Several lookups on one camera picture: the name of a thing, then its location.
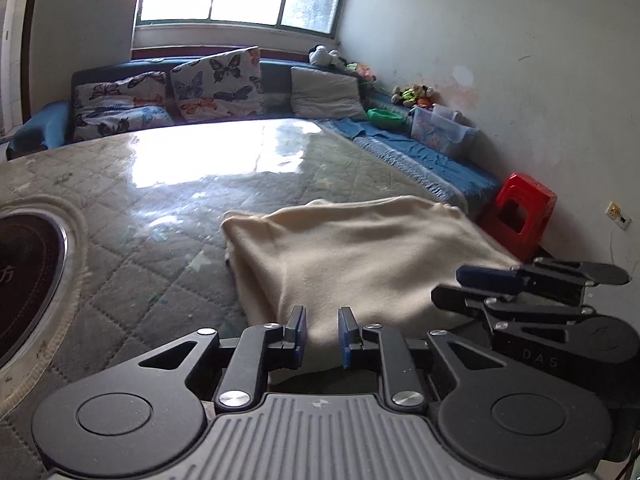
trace electrical outlet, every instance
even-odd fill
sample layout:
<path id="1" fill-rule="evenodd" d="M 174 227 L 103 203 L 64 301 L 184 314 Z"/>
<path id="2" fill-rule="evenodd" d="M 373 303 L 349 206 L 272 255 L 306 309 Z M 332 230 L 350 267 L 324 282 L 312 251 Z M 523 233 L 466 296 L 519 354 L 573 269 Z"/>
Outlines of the electrical outlet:
<path id="1" fill-rule="evenodd" d="M 607 210 L 604 213 L 622 230 L 625 230 L 629 224 L 631 224 L 631 217 L 623 212 L 622 208 L 614 202 L 609 204 L 609 207 L 607 207 Z"/>

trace blue sofa armrest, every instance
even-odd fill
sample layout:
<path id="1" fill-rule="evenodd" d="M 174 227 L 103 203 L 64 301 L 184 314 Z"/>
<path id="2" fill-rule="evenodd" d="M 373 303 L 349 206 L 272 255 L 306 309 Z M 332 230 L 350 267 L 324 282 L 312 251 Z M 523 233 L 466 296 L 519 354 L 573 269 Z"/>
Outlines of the blue sofa armrest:
<path id="1" fill-rule="evenodd" d="M 9 142 L 12 158 L 66 144 L 70 133 L 71 101 L 56 101 L 25 122 Z"/>

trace sofa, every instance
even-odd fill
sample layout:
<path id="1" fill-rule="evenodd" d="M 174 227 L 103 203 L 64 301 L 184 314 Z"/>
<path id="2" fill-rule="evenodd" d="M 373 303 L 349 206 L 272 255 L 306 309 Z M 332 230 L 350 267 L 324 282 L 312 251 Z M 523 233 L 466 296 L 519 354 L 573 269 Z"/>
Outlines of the sofa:
<path id="1" fill-rule="evenodd" d="M 152 71 L 169 72 L 175 66 L 193 61 L 198 57 L 167 57 L 141 59 L 117 65 L 102 66 L 75 72 L 71 76 L 71 92 L 87 83 L 111 82 L 126 79 Z M 257 119 L 279 119 L 293 117 L 290 106 L 291 67 L 302 66 L 316 70 L 328 70 L 312 67 L 309 63 L 278 59 L 261 59 L 262 87 L 265 113 Z M 357 77 L 353 72 L 340 72 Z M 171 83 L 167 83 L 167 97 L 174 97 Z M 9 160 L 43 150 L 52 150 L 70 144 L 73 138 L 74 114 L 71 100 L 56 101 L 41 108 L 31 119 L 15 133 L 7 149 Z"/>

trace beige towel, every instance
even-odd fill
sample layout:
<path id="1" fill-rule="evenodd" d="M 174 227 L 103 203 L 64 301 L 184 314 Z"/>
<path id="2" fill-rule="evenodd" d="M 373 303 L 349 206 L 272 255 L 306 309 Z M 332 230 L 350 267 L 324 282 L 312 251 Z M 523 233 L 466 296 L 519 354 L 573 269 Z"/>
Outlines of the beige towel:
<path id="1" fill-rule="evenodd" d="M 341 306 L 351 306 L 360 325 L 424 337 L 468 320 L 431 303 L 433 287 L 456 283 L 459 266 L 518 263 L 459 209 L 415 196 L 314 200 L 268 215 L 230 211 L 222 230 L 250 324 L 285 323 L 293 306 L 306 307 L 303 366 L 275 374 L 276 382 L 340 366 Z"/>

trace green bowl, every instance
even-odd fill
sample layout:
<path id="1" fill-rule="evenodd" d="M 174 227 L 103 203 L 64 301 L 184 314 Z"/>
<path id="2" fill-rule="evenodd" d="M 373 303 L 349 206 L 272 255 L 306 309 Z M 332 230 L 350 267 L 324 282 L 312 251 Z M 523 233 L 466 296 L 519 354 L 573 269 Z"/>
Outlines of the green bowl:
<path id="1" fill-rule="evenodd" d="M 383 130 L 400 130 L 404 119 L 402 115 L 381 108 L 371 108 L 367 110 L 367 117 L 374 126 Z"/>

